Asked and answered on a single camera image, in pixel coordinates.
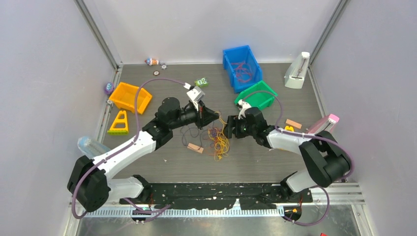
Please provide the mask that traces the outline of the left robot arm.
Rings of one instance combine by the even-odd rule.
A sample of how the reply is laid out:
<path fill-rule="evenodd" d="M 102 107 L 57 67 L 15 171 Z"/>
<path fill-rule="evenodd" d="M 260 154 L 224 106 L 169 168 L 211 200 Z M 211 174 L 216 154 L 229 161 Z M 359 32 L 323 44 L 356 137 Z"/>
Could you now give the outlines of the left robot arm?
<path fill-rule="evenodd" d="M 151 191 L 139 178 L 113 179 L 114 176 L 165 145 L 172 139 L 174 129 L 192 123 L 202 129 L 217 119 L 219 114 L 207 108 L 203 101 L 197 104 L 190 101 L 182 108 L 176 98 L 165 98 L 155 117 L 133 138 L 102 155 L 94 158 L 83 155 L 76 160 L 67 184 L 71 203 L 79 202 L 86 212 L 93 212 L 114 198 L 133 198 L 140 204 L 146 203 Z"/>

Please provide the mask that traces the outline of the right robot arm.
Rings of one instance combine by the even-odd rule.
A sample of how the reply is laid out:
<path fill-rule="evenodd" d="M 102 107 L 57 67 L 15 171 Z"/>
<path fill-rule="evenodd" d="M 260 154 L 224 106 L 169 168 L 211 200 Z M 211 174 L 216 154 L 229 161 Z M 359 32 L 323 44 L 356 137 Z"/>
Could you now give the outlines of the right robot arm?
<path fill-rule="evenodd" d="M 228 139 L 252 137 L 260 146 L 289 151 L 302 157 L 305 169 L 290 174 L 280 182 L 280 195 L 288 202 L 293 202 L 305 189 L 330 186 L 349 175 L 354 168 L 349 155 L 328 131 L 305 134 L 269 125 L 257 107 L 228 116 L 224 133 Z"/>

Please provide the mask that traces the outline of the green monster toy block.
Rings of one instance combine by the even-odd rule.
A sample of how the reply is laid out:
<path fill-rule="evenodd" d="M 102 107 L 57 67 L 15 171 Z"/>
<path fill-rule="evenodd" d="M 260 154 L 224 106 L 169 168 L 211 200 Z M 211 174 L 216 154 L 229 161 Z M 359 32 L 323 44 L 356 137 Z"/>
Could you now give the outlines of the green monster toy block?
<path fill-rule="evenodd" d="M 195 86 L 202 88 L 202 87 L 208 86 L 209 82 L 205 77 L 202 77 L 200 79 L 195 80 L 194 84 L 195 84 Z"/>

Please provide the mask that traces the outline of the small wooden block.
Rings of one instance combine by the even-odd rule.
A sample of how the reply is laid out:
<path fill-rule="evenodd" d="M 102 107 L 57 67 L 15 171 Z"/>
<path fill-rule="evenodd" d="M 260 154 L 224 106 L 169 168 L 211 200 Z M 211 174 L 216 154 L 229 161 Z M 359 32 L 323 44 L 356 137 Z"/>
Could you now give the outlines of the small wooden block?
<path fill-rule="evenodd" d="M 204 151 L 204 148 L 203 147 L 198 146 L 198 145 L 195 145 L 195 144 L 192 144 L 192 143 L 188 143 L 187 148 L 189 150 L 195 151 L 195 152 L 200 153 L 200 154 L 202 154 L 203 151 Z"/>

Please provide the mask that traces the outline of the green plastic bin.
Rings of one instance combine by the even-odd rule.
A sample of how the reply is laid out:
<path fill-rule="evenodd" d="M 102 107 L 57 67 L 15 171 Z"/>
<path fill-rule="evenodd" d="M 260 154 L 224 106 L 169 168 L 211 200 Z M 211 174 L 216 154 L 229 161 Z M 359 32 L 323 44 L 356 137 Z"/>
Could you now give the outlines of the green plastic bin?
<path fill-rule="evenodd" d="M 240 100 L 249 103 L 252 107 L 263 110 L 271 106 L 278 94 L 264 81 L 259 81 L 249 88 L 240 92 L 234 100 L 237 105 Z"/>

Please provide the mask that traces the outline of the yellow triangle block right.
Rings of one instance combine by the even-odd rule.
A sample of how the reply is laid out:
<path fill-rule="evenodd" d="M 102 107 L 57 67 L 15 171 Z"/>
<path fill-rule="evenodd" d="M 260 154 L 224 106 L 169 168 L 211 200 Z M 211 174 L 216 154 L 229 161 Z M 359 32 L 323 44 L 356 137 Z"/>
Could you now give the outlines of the yellow triangle block right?
<path fill-rule="evenodd" d="M 285 128 L 284 128 L 286 131 L 290 131 L 290 132 L 294 132 L 295 130 L 294 130 L 294 127 L 292 127 L 292 126 L 289 126 L 289 125 L 287 125 L 287 126 L 285 126 Z"/>

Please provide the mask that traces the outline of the yellow triangle block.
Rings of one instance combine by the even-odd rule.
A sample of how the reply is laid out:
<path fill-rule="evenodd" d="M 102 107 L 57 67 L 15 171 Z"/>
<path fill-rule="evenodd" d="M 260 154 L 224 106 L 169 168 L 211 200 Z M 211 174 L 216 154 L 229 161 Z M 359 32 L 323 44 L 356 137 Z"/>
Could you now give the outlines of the yellow triangle block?
<path fill-rule="evenodd" d="M 128 135 L 129 126 L 127 112 L 125 110 L 120 110 L 114 121 L 112 122 L 110 128 L 107 130 L 109 135 Z"/>
<path fill-rule="evenodd" d="M 286 131 L 290 131 L 290 132 L 294 132 L 295 130 L 294 130 L 294 127 L 292 127 L 292 126 L 289 126 L 289 125 L 287 125 L 287 126 L 285 126 L 285 128 L 284 128 Z"/>

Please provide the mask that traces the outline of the blue plastic bin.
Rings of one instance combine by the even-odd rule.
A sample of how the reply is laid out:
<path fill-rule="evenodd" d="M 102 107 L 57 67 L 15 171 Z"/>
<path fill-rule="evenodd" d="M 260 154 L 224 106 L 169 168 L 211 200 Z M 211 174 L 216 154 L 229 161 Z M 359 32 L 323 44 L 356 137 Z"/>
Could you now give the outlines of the blue plastic bin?
<path fill-rule="evenodd" d="M 234 93 L 263 80 L 263 71 L 248 45 L 223 50 L 223 68 Z"/>

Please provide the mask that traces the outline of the small clown figurine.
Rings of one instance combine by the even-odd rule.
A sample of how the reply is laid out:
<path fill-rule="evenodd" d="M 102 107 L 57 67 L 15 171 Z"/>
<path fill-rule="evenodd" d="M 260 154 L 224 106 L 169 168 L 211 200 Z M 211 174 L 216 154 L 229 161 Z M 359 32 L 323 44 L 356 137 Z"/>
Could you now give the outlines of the small clown figurine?
<path fill-rule="evenodd" d="M 145 64 L 149 65 L 149 66 L 154 66 L 154 65 L 159 65 L 160 62 L 157 59 L 153 59 L 153 58 L 147 58 L 144 60 Z"/>

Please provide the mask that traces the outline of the orange plastic bin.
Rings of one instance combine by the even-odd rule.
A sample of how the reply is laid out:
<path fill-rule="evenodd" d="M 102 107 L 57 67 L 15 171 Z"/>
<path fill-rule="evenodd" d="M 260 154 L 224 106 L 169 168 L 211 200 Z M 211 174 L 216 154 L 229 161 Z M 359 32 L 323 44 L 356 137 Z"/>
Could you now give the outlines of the orange plastic bin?
<path fill-rule="evenodd" d="M 135 113 L 134 111 L 134 99 L 136 92 L 139 87 L 120 82 L 113 93 L 110 95 L 109 100 L 112 101 L 117 108 L 125 109 Z M 137 113 L 143 114 L 147 109 L 152 95 L 145 89 L 142 88 L 137 97 Z"/>

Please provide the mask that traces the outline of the white metronome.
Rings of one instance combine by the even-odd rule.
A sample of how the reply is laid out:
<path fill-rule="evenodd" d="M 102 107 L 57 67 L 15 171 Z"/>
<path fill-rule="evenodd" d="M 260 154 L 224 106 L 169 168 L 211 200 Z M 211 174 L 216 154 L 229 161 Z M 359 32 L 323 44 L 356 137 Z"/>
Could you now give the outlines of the white metronome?
<path fill-rule="evenodd" d="M 310 61 L 309 52 L 301 52 L 292 62 L 284 76 L 284 86 L 290 89 L 301 89 Z"/>

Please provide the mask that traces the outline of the pink metronome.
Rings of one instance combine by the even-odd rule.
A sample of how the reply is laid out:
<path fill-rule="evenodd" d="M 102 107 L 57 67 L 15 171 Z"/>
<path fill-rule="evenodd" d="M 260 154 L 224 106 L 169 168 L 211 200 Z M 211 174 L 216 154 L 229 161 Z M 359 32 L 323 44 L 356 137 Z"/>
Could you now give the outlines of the pink metronome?
<path fill-rule="evenodd" d="M 326 115 L 325 117 L 318 120 L 315 124 L 310 126 L 307 129 L 308 134 L 316 134 L 321 131 L 328 131 L 329 133 L 332 133 L 335 129 L 337 123 L 339 122 L 339 117 L 334 114 Z"/>

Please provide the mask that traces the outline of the purple round toy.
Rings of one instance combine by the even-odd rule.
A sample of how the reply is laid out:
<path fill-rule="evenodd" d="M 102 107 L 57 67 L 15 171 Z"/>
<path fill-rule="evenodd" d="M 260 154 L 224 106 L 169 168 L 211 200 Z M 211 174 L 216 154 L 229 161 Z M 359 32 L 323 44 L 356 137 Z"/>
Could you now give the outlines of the purple round toy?
<path fill-rule="evenodd" d="M 107 83 L 104 87 L 104 92 L 106 95 L 111 95 L 114 90 L 115 90 L 115 86 L 111 82 Z"/>

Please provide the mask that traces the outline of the clear plastic bottle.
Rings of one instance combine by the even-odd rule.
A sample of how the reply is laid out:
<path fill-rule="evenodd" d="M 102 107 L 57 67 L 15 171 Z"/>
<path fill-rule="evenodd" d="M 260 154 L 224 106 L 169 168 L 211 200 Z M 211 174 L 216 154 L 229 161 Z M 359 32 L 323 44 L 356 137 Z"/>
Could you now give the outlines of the clear plastic bottle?
<path fill-rule="evenodd" d="M 109 147 L 89 136 L 80 137 L 78 139 L 77 146 L 81 153 L 90 159 L 105 154 L 111 150 Z"/>

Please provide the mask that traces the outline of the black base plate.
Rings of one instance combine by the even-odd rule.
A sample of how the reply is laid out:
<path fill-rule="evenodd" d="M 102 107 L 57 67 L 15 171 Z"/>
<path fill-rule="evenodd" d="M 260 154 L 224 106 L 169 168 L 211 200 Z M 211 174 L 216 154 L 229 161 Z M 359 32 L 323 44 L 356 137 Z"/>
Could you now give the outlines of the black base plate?
<path fill-rule="evenodd" d="M 286 196 L 278 183 L 150 183 L 137 198 L 136 205 L 153 205 L 161 209 L 273 209 L 276 204 L 311 203 L 312 194 L 305 189 Z"/>

